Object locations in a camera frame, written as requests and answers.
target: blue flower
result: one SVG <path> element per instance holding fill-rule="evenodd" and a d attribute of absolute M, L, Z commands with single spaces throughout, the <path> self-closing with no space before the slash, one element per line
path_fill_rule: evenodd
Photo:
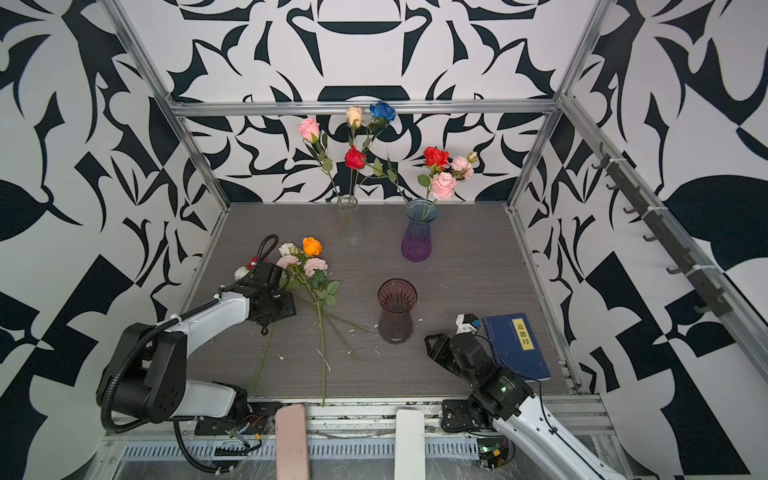
<path fill-rule="evenodd" d="M 371 115 L 386 121 L 393 121 L 395 120 L 395 109 L 379 100 L 379 103 L 371 105 Z"/>

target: red flower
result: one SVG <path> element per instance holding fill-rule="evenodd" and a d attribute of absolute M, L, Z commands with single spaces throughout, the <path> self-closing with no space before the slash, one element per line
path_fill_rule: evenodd
<path fill-rule="evenodd" d="M 346 166 L 352 169 L 363 168 L 366 166 L 366 156 L 361 152 L 358 152 L 355 147 L 349 149 L 344 156 Z"/>
<path fill-rule="evenodd" d="M 448 166 L 448 152 L 438 150 L 434 147 L 427 147 L 424 150 L 424 158 L 427 167 L 437 167 L 440 170 L 445 169 Z"/>

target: orange rose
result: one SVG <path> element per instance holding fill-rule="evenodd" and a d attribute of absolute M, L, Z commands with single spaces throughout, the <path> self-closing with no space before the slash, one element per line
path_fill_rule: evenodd
<path fill-rule="evenodd" d="M 307 237 L 304 239 L 304 253 L 306 253 L 310 257 L 316 257 L 320 255 L 320 252 L 322 251 L 323 251 L 323 246 L 320 245 L 320 242 L 318 242 L 312 237 Z"/>

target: wall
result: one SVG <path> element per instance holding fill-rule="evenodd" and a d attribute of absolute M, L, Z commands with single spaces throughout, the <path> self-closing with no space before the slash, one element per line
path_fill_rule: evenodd
<path fill-rule="evenodd" d="M 214 0 L 123 2 L 178 101 L 552 98 L 594 0 Z M 464 200 L 506 200 L 541 115 L 401 115 L 373 152 L 409 195 L 428 146 L 481 151 Z M 232 201 L 330 200 L 299 141 L 298 117 L 196 119 L 191 125 Z M 342 118 L 333 158 L 346 147 Z M 349 184 L 345 167 L 334 172 Z M 361 201 L 390 198 L 386 180 Z"/>
<path fill-rule="evenodd" d="M 766 7 L 620 0 L 575 90 L 763 315 Z M 596 162 L 562 120 L 518 204 L 585 386 L 659 478 L 766 478 L 768 385 Z"/>
<path fill-rule="evenodd" d="M 177 312 L 220 210 L 92 0 L 2 0 L 0 42 L 0 476 L 63 478 L 122 330 Z"/>

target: wooden tabletop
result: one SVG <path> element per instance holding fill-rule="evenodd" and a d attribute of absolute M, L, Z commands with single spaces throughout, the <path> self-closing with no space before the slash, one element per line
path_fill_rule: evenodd
<path fill-rule="evenodd" d="M 478 317 L 525 313 L 551 371 L 543 392 L 569 392 L 549 339 L 510 221 L 500 203 L 439 205 L 432 223 L 432 255 L 421 263 L 402 257 L 400 242 L 407 218 L 403 204 L 362 204 L 365 241 L 354 250 L 339 244 L 339 211 L 329 204 L 234 204 L 197 288 L 193 305 L 208 301 L 219 285 L 233 282 L 233 272 L 256 255 L 270 233 L 280 242 L 300 245 L 304 237 L 323 244 L 321 258 L 330 276 L 341 280 L 339 303 L 330 312 L 366 327 L 372 335 L 337 323 L 353 348 L 348 353 L 326 327 L 330 367 L 328 397 L 468 395 L 469 385 L 445 371 L 426 354 L 424 337 L 455 333 L 460 313 Z M 268 257 L 279 258 L 277 249 Z M 379 335 L 381 307 L 376 300 L 386 280 L 403 278 L 414 285 L 419 301 L 412 311 L 414 333 L 391 345 Z M 321 395 L 322 358 L 317 318 L 296 303 L 297 314 L 272 325 L 273 332 L 256 391 L 253 377 L 265 345 L 260 326 L 244 322 L 222 332 L 188 360 L 190 379 L 227 382 L 250 396 L 307 398 Z"/>

